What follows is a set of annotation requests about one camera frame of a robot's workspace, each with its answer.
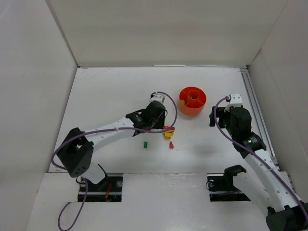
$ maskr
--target white tabletop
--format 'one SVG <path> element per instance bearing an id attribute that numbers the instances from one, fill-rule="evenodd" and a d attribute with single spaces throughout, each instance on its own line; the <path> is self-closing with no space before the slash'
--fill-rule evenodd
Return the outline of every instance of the white tabletop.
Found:
<path id="1" fill-rule="evenodd" d="M 62 121 L 58 147 L 68 132 L 108 125 L 130 112 L 145 108 L 150 94 L 164 91 L 177 102 L 180 91 L 188 86 L 202 89 L 207 101 L 200 115 L 186 116 L 179 112 L 175 133 L 169 140 L 162 134 L 141 134 L 96 151 L 92 160 L 107 172 L 120 173 L 184 173 L 223 172 L 241 164 L 249 168 L 233 145 L 217 128 L 209 127 L 209 114 L 218 100 L 230 93 L 240 93 L 244 107 L 251 112 L 239 68 L 226 67 L 136 67 L 79 68 Z M 166 98 L 166 125 L 174 119 L 174 108 Z M 252 128 L 257 131 L 255 120 Z M 58 172 L 50 166 L 49 172 Z"/>
<path id="2" fill-rule="evenodd" d="M 72 231 L 268 231 L 249 201 L 210 202 L 206 174 L 124 174 L 122 202 L 85 203 Z M 27 231 L 58 231 L 73 222 L 78 184 L 67 173 L 46 173 Z"/>

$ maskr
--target yellow object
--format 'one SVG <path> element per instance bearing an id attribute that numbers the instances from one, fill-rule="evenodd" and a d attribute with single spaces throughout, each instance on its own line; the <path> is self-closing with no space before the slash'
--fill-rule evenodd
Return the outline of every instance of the yellow object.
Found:
<path id="1" fill-rule="evenodd" d="M 174 127 L 172 127 L 170 130 L 168 131 L 165 131 L 164 132 L 164 136 L 166 139 L 171 139 L 171 136 L 173 136 L 173 133 L 174 133 Z"/>

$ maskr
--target orange bowl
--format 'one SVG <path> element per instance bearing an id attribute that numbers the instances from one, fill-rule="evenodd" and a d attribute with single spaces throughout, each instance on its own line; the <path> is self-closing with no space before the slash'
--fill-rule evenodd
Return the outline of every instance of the orange bowl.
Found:
<path id="1" fill-rule="evenodd" d="M 187 87 L 180 92 L 179 109 L 186 115 L 198 115 L 206 103 L 205 93 L 196 87 Z"/>

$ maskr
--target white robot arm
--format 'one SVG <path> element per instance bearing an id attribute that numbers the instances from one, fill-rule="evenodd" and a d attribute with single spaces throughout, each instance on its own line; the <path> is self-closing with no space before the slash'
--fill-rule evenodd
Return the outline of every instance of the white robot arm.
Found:
<path id="1" fill-rule="evenodd" d="M 231 139 L 224 135 L 233 142 L 234 148 L 254 170 L 262 185 L 252 180 L 240 165 L 225 169 L 224 176 L 212 185 L 217 189 L 228 185 L 241 190 L 266 217 L 271 231 L 306 230 L 308 203 L 303 203 L 287 186 L 262 139 L 251 131 L 252 118 L 243 108 L 240 94 L 231 94 L 226 100 L 229 102 L 226 107 L 218 107 L 217 104 L 212 108 L 210 126 L 217 123 L 223 134 L 221 129 L 226 128 Z"/>
<path id="2" fill-rule="evenodd" d="M 100 184 L 106 173 L 98 164 L 91 161 L 93 153 L 120 139 L 144 133 L 145 130 L 163 129 L 166 112 L 163 106 L 164 100 L 163 94 L 152 94 L 150 104 L 145 109 L 127 114 L 112 124 L 93 130 L 72 129 L 64 142 L 76 136 L 81 137 L 71 141 L 57 153 L 69 175 L 73 178 L 81 176 L 93 184 Z"/>

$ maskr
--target red wire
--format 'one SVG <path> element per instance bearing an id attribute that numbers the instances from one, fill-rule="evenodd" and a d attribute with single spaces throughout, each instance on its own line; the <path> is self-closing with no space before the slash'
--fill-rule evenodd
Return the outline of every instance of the red wire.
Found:
<path id="1" fill-rule="evenodd" d="M 105 194 L 106 201 L 107 201 L 107 199 L 108 199 L 110 190 L 111 190 L 111 183 L 108 184 L 108 190 L 107 190 L 107 192 L 106 192 L 106 194 Z"/>

